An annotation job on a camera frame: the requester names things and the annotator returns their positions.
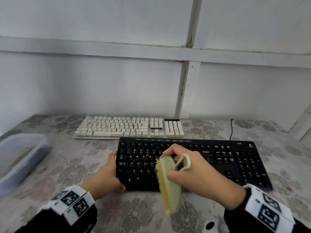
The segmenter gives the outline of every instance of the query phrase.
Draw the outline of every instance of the keyboard cord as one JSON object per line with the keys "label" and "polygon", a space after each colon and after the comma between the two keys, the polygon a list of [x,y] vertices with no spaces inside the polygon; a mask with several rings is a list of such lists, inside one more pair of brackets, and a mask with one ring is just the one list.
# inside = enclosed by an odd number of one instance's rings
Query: keyboard cord
{"label": "keyboard cord", "polygon": [[229,141],[231,141],[231,137],[232,137],[232,133],[233,133],[233,127],[232,127],[232,121],[233,121],[233,119],[231,119],[231,135],[230,135],[230,138],[229,138]]}

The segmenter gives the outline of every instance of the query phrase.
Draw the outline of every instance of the white space bar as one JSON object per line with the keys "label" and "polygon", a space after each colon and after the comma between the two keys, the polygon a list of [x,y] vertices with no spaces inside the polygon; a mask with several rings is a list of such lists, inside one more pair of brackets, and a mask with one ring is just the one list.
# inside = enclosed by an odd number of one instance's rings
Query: white space bar
{"label": "white space bar", "polygon": [[124,132],[94,132],[93,136],[123,136]]}

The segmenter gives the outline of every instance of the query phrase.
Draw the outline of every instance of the green brush handle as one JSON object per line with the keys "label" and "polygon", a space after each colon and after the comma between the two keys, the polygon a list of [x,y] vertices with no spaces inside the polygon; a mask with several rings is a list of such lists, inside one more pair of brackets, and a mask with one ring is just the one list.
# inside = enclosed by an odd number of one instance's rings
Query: green brush handle
{"label": "green brush handle", "polygon": [[190,168],[190,165],[191,165],[191,161],[190,161],[189,155],[187,155],[187,154],[182,154],[181,157],[180,157],[180,159],[178,160],[178,162],[175,164],[175,168],[177,169],[177,167],[181,164],[181,162],[184,160],[184,158],[185,158],[186,161],[187,161],[187,166],[181,168],[180,171],[189,169],[189,168]]}

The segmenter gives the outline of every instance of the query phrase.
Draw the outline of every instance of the floral tablecloth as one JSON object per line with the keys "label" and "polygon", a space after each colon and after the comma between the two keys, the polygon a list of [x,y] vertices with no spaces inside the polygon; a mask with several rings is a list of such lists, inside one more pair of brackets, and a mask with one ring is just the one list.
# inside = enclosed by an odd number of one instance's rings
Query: floral tablecloth
{"label": "floral tablecloth", "polygon": [[[52,196],[66,186],[82,184],[117,149],[116,140],[74,140],[84,116],[33,115],[0,137],[43,133],[52,151],[20,186],[0,196],[0,232],[14,232],[26,224]],[[229,139],[230,121],[182,120],[188,139]],[[311,150],[272,121],[233,121],[232,140],[255,142],[271,179],[272,196],[293,216],[311,227]],[[178,213],[165,215],[159,193],[112,193],[96,202],[94,232],[228,232],[224,208],[193,193],[183,194]],[[214,222],[207,230],[206,225]]]}

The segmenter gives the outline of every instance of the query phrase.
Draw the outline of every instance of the person's right hand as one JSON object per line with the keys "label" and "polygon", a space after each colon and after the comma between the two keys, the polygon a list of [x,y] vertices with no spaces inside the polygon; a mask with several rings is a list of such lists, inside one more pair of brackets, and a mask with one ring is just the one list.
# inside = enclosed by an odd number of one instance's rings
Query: person's right hand
{"label": "person's right hand", "polygon": [[190,151],[180,145],[173,144],[163,155],[176,154],[175,162],[182,154],[188,154],[191,166],[184,171],[169,171],[167,178],[199,196],[214,200],[228,210],[238,207],[245,198],[246,191],[214,169],[197,151]]}

